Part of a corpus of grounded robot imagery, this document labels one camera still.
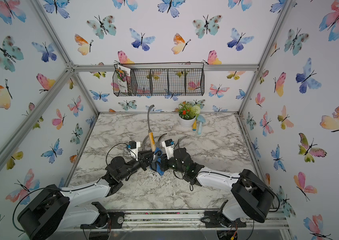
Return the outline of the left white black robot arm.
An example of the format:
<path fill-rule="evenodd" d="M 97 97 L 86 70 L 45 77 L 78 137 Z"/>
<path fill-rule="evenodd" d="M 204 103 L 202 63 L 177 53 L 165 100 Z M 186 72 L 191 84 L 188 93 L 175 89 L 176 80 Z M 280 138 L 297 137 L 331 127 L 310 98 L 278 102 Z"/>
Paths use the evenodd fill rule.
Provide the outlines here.
<path fill-rule="evenodd" d="M 99 180 L 72 188 L 49 185 L 13 220 L 31 240 L 46 240 L 57 230 L 79 226 L 83 231 L 120 229 L 124 213 L 110 212 L 98 199 L 115 194 L 139 169 L 146 170 L 161 156 L 161 152 L 141 151 L 126 162 L 115 157 Z"/>

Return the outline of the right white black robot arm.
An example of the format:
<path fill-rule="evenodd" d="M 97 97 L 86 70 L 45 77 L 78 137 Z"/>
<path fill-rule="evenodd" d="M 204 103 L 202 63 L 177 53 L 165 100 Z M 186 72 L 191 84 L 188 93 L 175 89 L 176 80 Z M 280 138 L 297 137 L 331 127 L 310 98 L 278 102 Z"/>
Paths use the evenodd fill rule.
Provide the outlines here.
<path fill-rule="evenodd" d="M 250 218 L 264 223 L 274 201 L 273 191 L 251 170 L 225 173 L 212 170 L 194 162 L 185 148 L 162 152 L 156 149 L 151 168 L 163 175 L 167 170 L 179 172 L 182 179 L 194 186 L 208 187 L 230 192 L 233 199 L 220 206 L 215 217 L 205 216 L 202 222 L 230 227 L 236 220 Z"/>

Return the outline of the blue grey rag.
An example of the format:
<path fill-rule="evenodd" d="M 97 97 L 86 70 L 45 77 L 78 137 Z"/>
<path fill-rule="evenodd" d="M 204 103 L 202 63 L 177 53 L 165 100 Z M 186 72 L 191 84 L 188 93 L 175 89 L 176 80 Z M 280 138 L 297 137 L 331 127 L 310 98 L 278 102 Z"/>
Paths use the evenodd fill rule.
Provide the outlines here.
<path fill-rule="evenodd" d="M 156 148 L 153 155 L 153 160 L 150 163 L 150 169 L 154 172 L 157 172 L 160 176 L 163 176 L 165 173 L 164 163 L 167 158 L 167 154 L 163 153 L 160 148 Z"/>

